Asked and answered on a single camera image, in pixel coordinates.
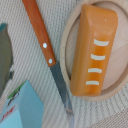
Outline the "grey-teal gripper finger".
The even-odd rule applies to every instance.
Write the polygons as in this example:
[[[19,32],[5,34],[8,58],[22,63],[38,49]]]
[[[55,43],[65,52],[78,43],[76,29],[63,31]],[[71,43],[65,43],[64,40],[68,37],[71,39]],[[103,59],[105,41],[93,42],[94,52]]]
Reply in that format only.
[[[0,25],[0,96],[7,82],[13,78],[14,72],[10,70],[13,65],[13,52],[11,40],[7,31],[7,24]]]

